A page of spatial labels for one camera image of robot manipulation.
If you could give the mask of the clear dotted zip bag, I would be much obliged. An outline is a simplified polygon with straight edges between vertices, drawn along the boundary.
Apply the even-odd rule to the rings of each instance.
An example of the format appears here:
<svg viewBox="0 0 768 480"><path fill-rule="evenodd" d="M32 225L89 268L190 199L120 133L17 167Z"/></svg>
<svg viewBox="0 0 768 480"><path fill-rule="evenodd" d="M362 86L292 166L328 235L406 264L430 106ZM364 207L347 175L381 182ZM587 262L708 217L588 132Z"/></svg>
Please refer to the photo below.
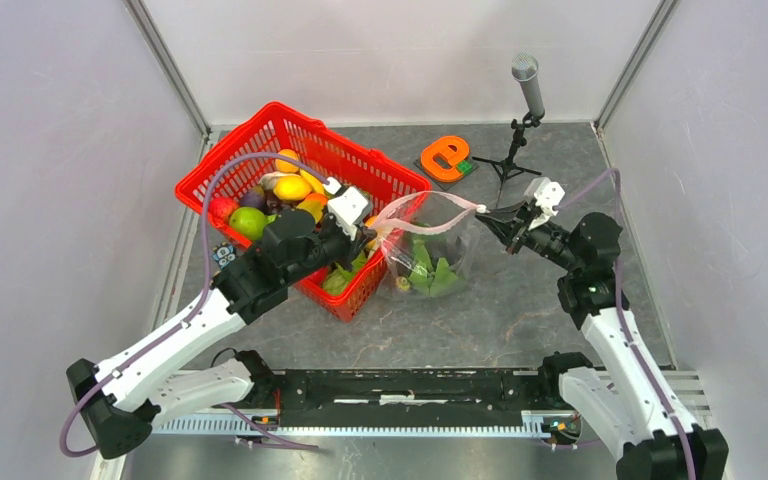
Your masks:
<svg viewBox="0 0 768 480"><path fill-rule="evenodd" d="M387 267L381 293L393 300L453 296L467 288L484 204L443 191L397 198L372 220L374 250Z"/></svg>

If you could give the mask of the green toy leafy vegetable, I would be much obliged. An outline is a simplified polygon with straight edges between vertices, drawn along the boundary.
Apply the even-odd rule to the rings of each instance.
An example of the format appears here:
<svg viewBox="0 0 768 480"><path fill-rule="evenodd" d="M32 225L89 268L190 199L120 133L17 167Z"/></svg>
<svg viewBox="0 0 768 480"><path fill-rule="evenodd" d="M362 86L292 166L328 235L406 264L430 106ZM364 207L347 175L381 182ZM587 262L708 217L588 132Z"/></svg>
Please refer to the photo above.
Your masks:
<svg viewBox="0 0 768 480"><path fill-rule="evenodd" d="M397 280L402 290L438 298L466 287L466 246L460 238L415 237L409 253L408 263Z"/></svg>

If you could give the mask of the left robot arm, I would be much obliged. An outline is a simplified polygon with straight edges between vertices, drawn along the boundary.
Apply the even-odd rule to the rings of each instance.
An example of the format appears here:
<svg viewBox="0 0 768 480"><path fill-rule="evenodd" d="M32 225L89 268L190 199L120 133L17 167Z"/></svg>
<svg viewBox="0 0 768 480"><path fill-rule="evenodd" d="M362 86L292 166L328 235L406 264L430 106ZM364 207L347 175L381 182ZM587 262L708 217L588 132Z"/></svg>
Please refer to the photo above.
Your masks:
<svg viewBox="0 0 768 480"><path fill-rule="evenodd" d="M305 210L288 210L268 223L261 238L215 276L176 316L149 335L99 363L79 359L66 375L75 407L61 431L82 418L95 444L90 452L121 457L141 445L161 425L214 404L243 400L266 405L273 379L241 361L174 378L172 375L207 347L253 323L288 298L290 286L335 262L350 267L374 238L364 220L368 209L327 209L320 225Z"/></svg>

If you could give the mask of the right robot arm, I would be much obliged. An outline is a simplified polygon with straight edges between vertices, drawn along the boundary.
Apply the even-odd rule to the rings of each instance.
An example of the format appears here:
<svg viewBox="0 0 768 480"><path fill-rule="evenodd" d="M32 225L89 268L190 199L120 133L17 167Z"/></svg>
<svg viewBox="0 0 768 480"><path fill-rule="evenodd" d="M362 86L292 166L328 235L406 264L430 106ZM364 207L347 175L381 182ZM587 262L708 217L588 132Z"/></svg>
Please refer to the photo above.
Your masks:
<svg viewBox="0 0 768 480"><path fill-rule="evenodd" d="M613 382L605 386L580 355L553 355L537 382L540 400L577 410L611 452L619 479L723 478L724 435L701 426L684 406L639 333L621 287L620 224L592 212L568 231L552 221L534 226L539 213L522 202L482 208L476 217L508 253L527 248L564 270L557 282L562 309Z"/></svg>

